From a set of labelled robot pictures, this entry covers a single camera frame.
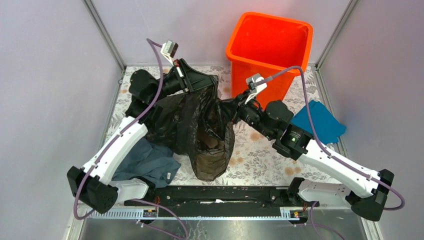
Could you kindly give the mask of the black plastic trash bag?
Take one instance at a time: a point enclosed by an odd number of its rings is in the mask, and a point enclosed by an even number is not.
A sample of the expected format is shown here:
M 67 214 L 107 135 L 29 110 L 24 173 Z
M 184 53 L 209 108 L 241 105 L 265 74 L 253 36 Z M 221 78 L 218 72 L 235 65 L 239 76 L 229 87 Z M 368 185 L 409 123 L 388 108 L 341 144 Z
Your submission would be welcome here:
M 224 174 L 235 145 L 235 132 L 225 101 L 218 97 L 218 76 L 194 93 L 178 93 L 156 102 L 160 117 L 148 125 L 146 139 L 188 156 L 195 176 L 212 182 Z

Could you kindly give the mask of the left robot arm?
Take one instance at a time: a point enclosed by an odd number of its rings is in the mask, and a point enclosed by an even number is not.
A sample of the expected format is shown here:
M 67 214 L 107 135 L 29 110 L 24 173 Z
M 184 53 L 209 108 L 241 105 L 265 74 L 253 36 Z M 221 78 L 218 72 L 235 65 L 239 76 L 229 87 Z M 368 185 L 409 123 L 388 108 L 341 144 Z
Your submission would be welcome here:
M 155 200 L 154 186 L 141 176 L 113 180 L 119 165 L 136 143 L 157 123 L 163 108 L 157 101 L 178 92 L 197 94 L 217 87 L 218 76 L 190 67 L 184 59 L 171 61 L 169 72 L 159 68 L 159 78 L 145 69 L 132 73 L 128 91 L 131 103 L 120 125 L 100 150 L 82 167 L 72 166 L 66 176 L 74 196 L 73 213 L 77 219 L 78 203 L 83 202 L 100 214 L 114 205 L 138 200 L 148 206 Z

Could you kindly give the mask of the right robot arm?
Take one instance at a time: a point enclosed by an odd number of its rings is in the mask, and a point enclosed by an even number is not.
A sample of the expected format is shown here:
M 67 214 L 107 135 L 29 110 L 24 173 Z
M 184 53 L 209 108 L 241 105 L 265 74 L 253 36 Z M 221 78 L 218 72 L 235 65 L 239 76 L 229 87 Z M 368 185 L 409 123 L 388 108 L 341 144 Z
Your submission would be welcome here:
M 294 114 L 280 100 L 265 108 L 247 91 L 223 102 L 229 119 L 244 121 L 272 141 L 272 148 L 285 157 L 313 166 L 338 183 L 324 183 L 296 177 L 286 191 L 293 206 L 319 202 L 349 207 L 358 216 L 373 222 L 381 219 L 394 174 L 383 169 L 372 170 L 331 150 L 311 133 L 291 123 Z

